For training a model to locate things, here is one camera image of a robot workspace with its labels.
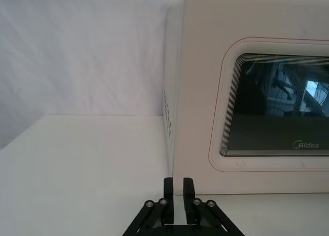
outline white backdrop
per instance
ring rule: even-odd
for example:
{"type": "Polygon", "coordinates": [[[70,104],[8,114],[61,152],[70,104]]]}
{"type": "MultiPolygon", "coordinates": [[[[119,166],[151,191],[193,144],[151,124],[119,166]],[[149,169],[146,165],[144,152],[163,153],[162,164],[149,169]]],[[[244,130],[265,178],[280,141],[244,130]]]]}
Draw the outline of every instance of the white backdrop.
{"type": "Polygon", "coordinates": [[[0,0],[0,149],[44,114],[161,115],[177,0],[0,0]]]}

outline white table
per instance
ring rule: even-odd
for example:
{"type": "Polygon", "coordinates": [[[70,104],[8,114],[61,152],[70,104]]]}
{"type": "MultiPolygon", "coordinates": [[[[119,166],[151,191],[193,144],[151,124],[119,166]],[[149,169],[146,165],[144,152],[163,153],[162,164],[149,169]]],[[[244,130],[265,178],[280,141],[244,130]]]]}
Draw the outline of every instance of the white table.
{"type": "MultiPolygon", "coordinates": [[[[0,235],[121,236],[166,176],[162,117],[46,116],[0,152],[0,235]]],[[[329,235],[329,194],[199,197],[248,236],[329,235]]]]}

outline ventilation holes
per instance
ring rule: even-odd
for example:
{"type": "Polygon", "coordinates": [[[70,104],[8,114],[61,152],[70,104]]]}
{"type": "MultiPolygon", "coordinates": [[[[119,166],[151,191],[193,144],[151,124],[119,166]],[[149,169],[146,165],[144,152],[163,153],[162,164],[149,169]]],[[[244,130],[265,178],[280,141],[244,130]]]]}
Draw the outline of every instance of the ventilation holes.
{"type": "Polygon", "coordinates": [[[163,116],[166,118],[167,133],[168,133],[168,136],[170,139],[170,137],[171,137],[171,120],[170,120],[170,115],[169,115],[169,110],[168,110],[166,91],[163,93],[163,108],[164,108],[163,116]]]}

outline microwave window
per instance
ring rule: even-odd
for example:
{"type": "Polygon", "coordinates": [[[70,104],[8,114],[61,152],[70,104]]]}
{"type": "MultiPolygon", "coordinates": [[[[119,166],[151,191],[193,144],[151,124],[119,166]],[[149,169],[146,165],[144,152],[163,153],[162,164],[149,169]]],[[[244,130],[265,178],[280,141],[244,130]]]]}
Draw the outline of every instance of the microwave window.
{"type": "Polygon", "coordinates": [[[326,155],[328,94],[327,57],[241,55],[234,68],[221,153],[326,155]]]}

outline microwave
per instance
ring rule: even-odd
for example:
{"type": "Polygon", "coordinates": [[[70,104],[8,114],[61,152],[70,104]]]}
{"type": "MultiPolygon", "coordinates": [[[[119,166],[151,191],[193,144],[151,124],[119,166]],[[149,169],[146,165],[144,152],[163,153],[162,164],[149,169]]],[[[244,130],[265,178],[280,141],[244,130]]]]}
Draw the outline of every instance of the microwave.
{"type": "Polygon", "coordinates": [[[175,193],[329,192],[329,0],[181,0],[166,28],[175,193]]]}

